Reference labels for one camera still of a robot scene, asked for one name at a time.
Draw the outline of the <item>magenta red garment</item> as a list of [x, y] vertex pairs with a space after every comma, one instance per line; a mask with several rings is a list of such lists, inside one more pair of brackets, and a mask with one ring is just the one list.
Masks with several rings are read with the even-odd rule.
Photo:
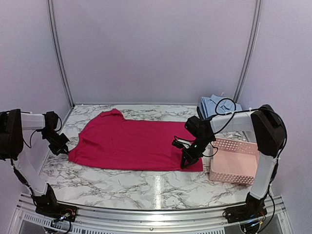
[[69, 162], [101, 169], [180, 171], [174, 137], [193, 140], [183, 122], [128, 120], [113, 109], [89, 121], [68, 154]]

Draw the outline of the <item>light blue shirt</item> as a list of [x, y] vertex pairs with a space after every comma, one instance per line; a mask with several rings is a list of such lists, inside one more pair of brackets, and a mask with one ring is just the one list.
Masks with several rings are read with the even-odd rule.
[[242, 107], [230, 98], [211, 95], [211, 97], [200, 98], [199, 111], [204, 118], [208, 118], [213, 115], [242, 111]]

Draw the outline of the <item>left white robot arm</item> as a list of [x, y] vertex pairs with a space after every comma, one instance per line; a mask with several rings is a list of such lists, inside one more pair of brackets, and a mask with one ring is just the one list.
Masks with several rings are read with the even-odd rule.
[[65, 134], [59, 134], [60, 117], [53, 111], [45, 114], [22, 112], [20, 109], [0, 113], [0, 158], [9, 160], [19, 181], [25, 185], [32, 196], [34, 204], [47, 212], [51, 217], [60, 215], [62, 209], [57, 202], [52, 187], [45, 182], [30, 163], [24, 146], [24, 130], [39, 132], [43, 140], [47, 140], [50, 151], [54, 155], [68, 154]]

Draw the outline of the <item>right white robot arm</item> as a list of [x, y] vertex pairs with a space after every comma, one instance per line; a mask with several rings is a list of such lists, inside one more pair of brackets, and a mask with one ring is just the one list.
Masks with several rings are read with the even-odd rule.
[[241, 211], [245, 218], [254, 217], [263, 207], [277, 172], [280, 154], [287, 142], [287, 129], [280, 115], [270, 105], [265, 104], [257, 109], [213, 115], [207, 119], [193, 116], [188, 118], [185, 128], [195, 140], [189, 147], [180, 146], [181, 169], [197, 163], [203, 157], [207, 145], [215, 141], [215, 136], [219, 133], [237, 131], [254, 133], [259, 163], [254, 183]]

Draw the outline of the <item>pink plastic laundry basket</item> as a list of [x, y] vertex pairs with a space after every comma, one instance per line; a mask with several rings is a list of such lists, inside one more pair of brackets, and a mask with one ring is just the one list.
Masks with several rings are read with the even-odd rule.
[[259, 162], [257, 144], [226, 138], [217, 138], [212, 144], [209, 180], [253, 185]]

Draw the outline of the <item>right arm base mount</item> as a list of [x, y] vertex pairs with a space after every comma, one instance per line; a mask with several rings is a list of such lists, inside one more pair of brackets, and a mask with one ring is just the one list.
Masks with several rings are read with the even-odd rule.
[[222, 215], [227, 219], [228, 223], [235, 223], [264, 217], [267, 215], [267, 210], [265, 205], [260, 206], [257, 210], [252, 206], [244, 204], [228, 207], [224, 210]]

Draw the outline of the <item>aluminium table front rail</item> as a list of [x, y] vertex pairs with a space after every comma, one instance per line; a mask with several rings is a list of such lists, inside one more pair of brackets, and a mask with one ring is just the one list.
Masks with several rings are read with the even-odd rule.
[[267, 198], [264, 213], [234, 220], [242, 203], [185, 210], [129, 210], [75, 205], [76, 219], [54, 222], [37, 214], [22, 194], [9, 226], [10, 234], [292, 234], [282, 197]]

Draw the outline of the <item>left aluminium frame post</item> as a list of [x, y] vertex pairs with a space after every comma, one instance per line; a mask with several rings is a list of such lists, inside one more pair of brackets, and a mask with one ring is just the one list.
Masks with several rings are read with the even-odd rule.
[[50, 29], [52, 34], [52, 41], [54, 45], [54, 50], [56, 54], [56, 61], [61, 77], [61, 82], [64, 88], [64, 92], [66, 95], [66, 99], [68, 101], [68, 104], [71, 109], [75, 107], [75, 103], [73, 100], [73, 96], [70, 90], [69, 81], [67, 78], [62, 54], [61, 54], [61, 47], [59, 43], [59, 37], [58, 37], [58, 31], [57, 31], [57, 22], [56, 22], [56, 16], [55, 16], [55, 8], [54, 8], [54, 1], [53, 0], [47, 0], [47, 9], [48, 9], [48, 17], [49, 17], [49, 23], [50, 23]]

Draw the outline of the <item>aluminium frame post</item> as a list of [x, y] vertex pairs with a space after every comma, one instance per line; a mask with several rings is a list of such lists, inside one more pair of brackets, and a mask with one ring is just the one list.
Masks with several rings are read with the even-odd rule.
[[56, 61], [61, 77], [61, 82], [64, 88], [64, 92], [66, 95], [66, 99], [68, 101], [68, 104], [71, 109], [75, 107], [75, 103], [73, 100], [73, 96], [70, 90], [69, 81], [67, 78], [62, 54], [61, 54], [61, 47], [59, 43], [59, 37], [58, 37], [58, 31], [57, 31], [57, 22], [56, 22], [56, 16], [55, 16], [55, 8], [54, 8], [54, 1], [53, 0], [47, 0], [47, 9], [48, 9], [48, 17], [49, 17], [49, 23], [50, 23], [50, 29], [52, 34], [52, 41], [54, 45], [54, 50], [56, 54]]
[[236, 90], [234, 93], [234, 101], [236, 102], [238, 102], [240, 99], [245, 81], [247, 79], [247, 73], [248, 73], [252, 55], [255, 49], [257, 35], [259, 31], [262, 5], [263, 5], [262, 0], [255, 1], [252, 26], [251, 26], [250, 36], [249, 36], [249, 40], [247, 44], [246, 54], [243, 60], [243, 65], [240, 71], [238, 83], [237, 83]]

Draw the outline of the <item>right aluminium frame post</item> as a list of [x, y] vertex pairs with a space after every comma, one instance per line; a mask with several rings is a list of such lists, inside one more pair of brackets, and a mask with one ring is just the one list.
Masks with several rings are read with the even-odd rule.
[[246, 54], [243, 60], [243, 65], [240, 71], [238, 83], [237, 83], [236, 90], [234, 93], [234, 101], [236, 102], [238, 102], [240, 99], [245, 81], [247, 79], [247, 73], [248, 73], [252, 55], [255, 49], [257, 35], [259, 31], [262, 5], [263, 5], [262, 0], [255, 1], [252, 26], [251, 26], [250, 36], [249, 36], [249, 40], [247, 44]]

